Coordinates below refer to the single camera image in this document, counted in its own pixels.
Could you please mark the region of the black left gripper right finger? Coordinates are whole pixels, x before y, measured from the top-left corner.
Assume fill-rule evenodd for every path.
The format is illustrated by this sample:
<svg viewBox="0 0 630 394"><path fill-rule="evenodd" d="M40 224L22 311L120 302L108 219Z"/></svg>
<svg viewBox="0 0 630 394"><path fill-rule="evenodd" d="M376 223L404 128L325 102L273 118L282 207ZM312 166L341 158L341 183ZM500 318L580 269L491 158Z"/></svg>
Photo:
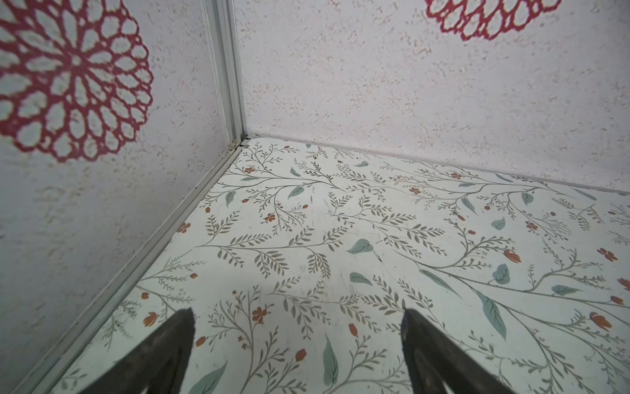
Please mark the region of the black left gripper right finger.
<svg viewBox="0 0 630 394"><path fill-rule="evenodd" d="M414 393L513 392L417 310L405 310L400 337Z"/></svg>

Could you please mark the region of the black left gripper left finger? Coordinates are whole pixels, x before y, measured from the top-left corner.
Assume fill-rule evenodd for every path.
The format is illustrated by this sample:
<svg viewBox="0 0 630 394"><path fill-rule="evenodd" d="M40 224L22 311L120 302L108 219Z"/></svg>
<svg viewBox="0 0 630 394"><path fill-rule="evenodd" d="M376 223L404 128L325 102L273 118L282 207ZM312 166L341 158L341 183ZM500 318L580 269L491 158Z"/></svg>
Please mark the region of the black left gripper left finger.
<svg viewBox="0 0 630 394"><path fill-rule="evenodd" d="M84 393L178 393L195 339L191 308L178 310Z"/></svg>

